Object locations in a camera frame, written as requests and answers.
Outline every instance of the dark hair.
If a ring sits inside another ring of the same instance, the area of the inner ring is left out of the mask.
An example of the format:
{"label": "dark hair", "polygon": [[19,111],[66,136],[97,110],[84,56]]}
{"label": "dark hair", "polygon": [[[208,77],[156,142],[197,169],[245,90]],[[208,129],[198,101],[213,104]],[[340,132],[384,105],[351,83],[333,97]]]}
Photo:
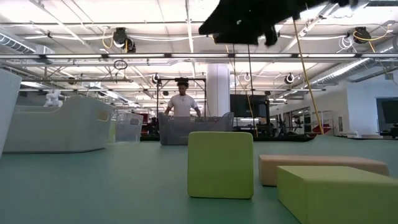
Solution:
{"label": "dark hair", "polygon": [[180,85],[183,85],[183,86],[185,86],[186,88],[189,87],[188,82],[178,82],[178,83],[177,83],[177,86],[180,86]]}

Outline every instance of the beige foam block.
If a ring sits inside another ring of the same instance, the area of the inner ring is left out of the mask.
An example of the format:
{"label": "beige foam block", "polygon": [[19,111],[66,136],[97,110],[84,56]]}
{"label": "beige foam block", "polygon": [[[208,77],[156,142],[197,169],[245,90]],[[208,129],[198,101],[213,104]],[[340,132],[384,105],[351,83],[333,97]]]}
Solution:
{"label": "beige foam block", "polygon": [[360,157],[260,155],[259,178],[262,185],[276,186],[278,166],[348,166],[376,174],[389,175],[387,164]]}

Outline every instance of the white t-shirt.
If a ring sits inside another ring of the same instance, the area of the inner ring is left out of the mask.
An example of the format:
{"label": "white t-shirt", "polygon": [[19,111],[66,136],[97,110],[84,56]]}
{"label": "white t-shirt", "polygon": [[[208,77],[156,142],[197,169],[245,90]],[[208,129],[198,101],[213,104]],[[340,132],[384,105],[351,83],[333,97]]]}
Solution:
{"label": "white t-shirt", "polygon": [[195,100],[188,95],[181,96],[175,95],[173,96],[170,101],[169,105],[170,108],[174,108],[174,116],[176,117],[189,117],[191,108],[197,108],[198,105]]}

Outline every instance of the foam block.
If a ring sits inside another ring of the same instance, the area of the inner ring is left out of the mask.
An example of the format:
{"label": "foam block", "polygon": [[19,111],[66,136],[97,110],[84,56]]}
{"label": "foam block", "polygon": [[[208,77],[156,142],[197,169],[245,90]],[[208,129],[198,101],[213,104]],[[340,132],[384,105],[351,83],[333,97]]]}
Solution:
{"label": "foam block", "polygon": [[398,223],[398,180],[351,167],[280,166],[278,199],[302,224]]}
{"label": "foam block", "polygon": [[348,156],[260,155],[259,178],[262,185],[276,186],[278,166],[348,166],[389,175],[387,164],[372,159]]}
{"label": "foam block", "polygon": [[194,132],[188,139],[188,194],[253,196],[253,139],[249,133]]}

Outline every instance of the red object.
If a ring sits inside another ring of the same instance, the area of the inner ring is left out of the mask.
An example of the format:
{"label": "red object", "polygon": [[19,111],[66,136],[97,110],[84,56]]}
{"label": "red object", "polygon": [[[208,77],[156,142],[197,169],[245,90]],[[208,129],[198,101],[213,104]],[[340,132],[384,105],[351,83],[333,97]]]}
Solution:
{"label": "red object", "polygon": [[[327,133],[327,132],[330,131],[330,130],[331,130],[331,127],[330,127],[329,124],[323,124],[323,133]],[[313,129],[312,129],[312,132],[314,132],[314,133],[321,133],[321,129],[320,129],[319,125],[316,126],[315,128],[313,128]]]}

